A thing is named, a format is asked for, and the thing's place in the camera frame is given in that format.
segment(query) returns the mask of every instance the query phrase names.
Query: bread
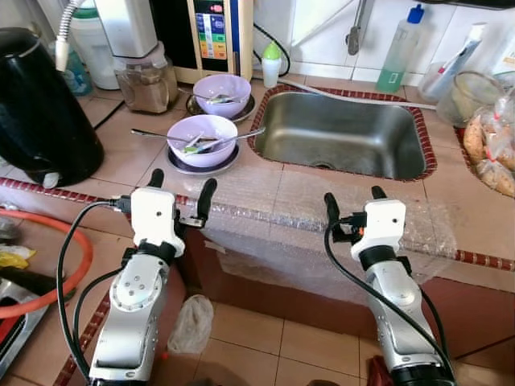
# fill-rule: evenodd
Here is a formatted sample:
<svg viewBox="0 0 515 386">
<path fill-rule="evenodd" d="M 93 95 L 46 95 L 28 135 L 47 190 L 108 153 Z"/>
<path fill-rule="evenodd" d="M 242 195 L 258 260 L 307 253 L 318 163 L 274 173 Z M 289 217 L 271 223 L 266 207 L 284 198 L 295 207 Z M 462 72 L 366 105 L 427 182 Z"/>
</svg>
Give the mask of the bread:
<svg viewBox="0 0 515 386">
<path fill-rule="evenodd" d="M 477 174 L 487 186 L 503 195 L 515 197 L 515 179 L 502 165 L 484 160 L 477 165 Z"/>
<path fill-rule="evenodd" d="M 515 151 L 511 149 L 505 150 L 497 157 L 497 161 L 502 163 L 506 168 L 515 171 Z"/>
<path fill-rule="evenodd" d="M 463 135 L 463 146 L 468 153 L 473 165 L 477 165 L 486 158 L 483 149 L 483 130 L 481 127 L 481 115 L 468 122 Z"/>
</svg>

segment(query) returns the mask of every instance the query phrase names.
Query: faucet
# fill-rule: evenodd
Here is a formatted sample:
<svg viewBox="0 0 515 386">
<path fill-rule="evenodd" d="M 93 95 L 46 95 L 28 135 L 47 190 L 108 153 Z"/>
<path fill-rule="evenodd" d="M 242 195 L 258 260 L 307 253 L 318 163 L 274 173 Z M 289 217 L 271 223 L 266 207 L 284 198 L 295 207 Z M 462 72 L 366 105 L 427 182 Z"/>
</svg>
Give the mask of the faucet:
<svg viewBox="0 0 515 386">
<path fill-rule="evenodd" d="M 359 0 L 356 16 L 354 17 L 354 25 L 351 27 L 348 35 L 345 36 L 345 42 L 347 44 L 347 51 L 349 55 L 355 55 L 360 50 L 361 20 L 363 19 L 363 13 L 365 12 L 366 2 L 367 0 Z"/>
</svg>

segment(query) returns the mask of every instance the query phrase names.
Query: green liquid bottle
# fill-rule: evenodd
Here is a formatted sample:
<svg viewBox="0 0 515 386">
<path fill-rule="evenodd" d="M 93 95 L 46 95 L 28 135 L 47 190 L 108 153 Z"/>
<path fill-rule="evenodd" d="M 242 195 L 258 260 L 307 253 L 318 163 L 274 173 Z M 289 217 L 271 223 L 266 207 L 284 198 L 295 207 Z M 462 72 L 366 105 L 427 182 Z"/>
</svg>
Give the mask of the green liquid bottle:
<svg viewBox="0 0 515 386">
<path fill-rule="evenodd" d="M 396 92 L 401 87 L 402 77 L 418 43 L 423 15 L 424 10 L 418 4 L 411 8 L 408 19 L 399 23 L 377 80 L 376 90 Z"/>
</svg>

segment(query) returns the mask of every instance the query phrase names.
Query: plate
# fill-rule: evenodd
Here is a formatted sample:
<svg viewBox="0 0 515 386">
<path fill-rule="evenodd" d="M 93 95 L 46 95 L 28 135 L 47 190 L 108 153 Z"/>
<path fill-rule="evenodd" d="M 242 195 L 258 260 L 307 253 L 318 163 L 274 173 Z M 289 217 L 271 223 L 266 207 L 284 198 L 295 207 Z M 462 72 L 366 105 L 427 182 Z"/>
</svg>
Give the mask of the plate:
<svg viewBox="0 0 515 386">
<path fill-rule="evenodd" d="M 184 175 L 215 175 L 230 168 L 240 155 L 240 146 L 236 144 L 234 150 L 229 157 L 215 166 L 210 167 L 195 167 L 182 162 L 177 156 L 168 148 L 167 159 L 168 162 L 179 172 Z"/>
<path fill-rule="evenodd" d="M 244 121 L 249 117 L 250 114 L 252 114 L 254 107 L 256 107 L 256 100 L 254 100 L 254 97 L 252 96 L 252 94 L 250 94 L 249 101 L 247 102 L 243 110 L 241 110 L 238 114 L 232 117 L 231 121 L 233 121 L 234 123 Z M 196 102 L 196 98 L 193 95 L 191 95 L 186 101 L 186 110 L 191 115 L 206 114 L 206 112 L 203 111 L 199 104 Z"/>
</svg>

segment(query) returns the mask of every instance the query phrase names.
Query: sink drain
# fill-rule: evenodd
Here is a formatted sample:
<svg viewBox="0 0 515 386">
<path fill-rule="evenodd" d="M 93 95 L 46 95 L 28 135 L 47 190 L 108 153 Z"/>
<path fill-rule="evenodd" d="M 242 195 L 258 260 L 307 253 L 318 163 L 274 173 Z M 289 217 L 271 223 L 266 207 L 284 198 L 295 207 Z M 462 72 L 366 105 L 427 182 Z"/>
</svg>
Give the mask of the sink drain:
<svg viewBox="0 0 515 386">
<path fill-rule="evenodd" d="M 313 162 L 311 166 L 318 167 L 319 169 L 336 170 L 336 168 L 329 162 Z"/>
</svg>

